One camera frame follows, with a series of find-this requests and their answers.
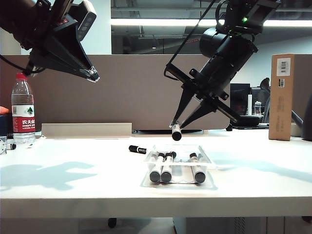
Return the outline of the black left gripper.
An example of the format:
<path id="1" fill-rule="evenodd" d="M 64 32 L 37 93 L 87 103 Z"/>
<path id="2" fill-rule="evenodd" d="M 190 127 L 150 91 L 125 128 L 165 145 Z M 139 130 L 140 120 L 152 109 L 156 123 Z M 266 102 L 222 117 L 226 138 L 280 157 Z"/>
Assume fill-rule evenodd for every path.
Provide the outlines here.
<path id="1" fill-rule="evenodd" d="M 78 22 L 69 12 L 71 0 L 23 0 L 21 46 L 30 52 L 29 61 L 36 67 L 68 73 L 90 82 L 99 81 L 99 74 L 78 40 Z M 56 51 L 57 56 L 39 50 Z"/>

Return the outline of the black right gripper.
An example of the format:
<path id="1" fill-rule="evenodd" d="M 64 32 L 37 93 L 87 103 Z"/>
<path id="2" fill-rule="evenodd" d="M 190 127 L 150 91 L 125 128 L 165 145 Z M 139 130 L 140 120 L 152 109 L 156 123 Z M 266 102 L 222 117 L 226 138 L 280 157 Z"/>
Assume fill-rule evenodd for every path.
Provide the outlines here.
<path id="1" fill-rule="evenodd" d="M 238 122 L 238 114 L 223 103 L 224 100 L 229 98 L 229 94 L 224 91 L 224 88 L 230 80 L 221 77 L 220 68 L 222 65 L 224 65 L 223 62 L 208 61 L 201 71 L 191 69 L 189 71 L 190 77 L 172 63 L 166 65 L 165 71 L 171 73 L 180 80 L 182 82 L 181 88 L 183 89 L 177 111 L 169 125 L 170 128 L 177 123 L 178 118 L 193 97 L 198 99 L 200 104 L 187 119 L 183 121 L 180 126 L 181 129 L 185 128 L 193 121 L 211 112 L 216 112 L 217 110 L 233 122 Z"/>

